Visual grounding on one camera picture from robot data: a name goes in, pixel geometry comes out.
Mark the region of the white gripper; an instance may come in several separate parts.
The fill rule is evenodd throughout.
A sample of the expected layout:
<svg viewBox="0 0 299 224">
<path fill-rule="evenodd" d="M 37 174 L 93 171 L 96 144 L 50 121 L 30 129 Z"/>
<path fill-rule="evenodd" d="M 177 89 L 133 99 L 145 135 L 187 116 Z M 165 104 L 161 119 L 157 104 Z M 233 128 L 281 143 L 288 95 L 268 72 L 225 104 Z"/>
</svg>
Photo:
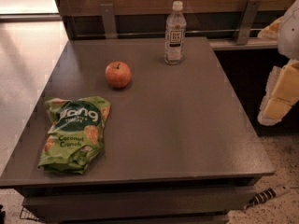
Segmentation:
<svg viewBox="0 0 299 224">
<path fill-rule="evenodd" d="M 278 40 L 278 52 L 299 60 L 299 0 L 258 33 L 258 38 Z M 266 85 L 267 102 L 263 113 L 269 119 L 283 119 L 299 101 L 299 62 L 275 66 Z"/>
</svg>

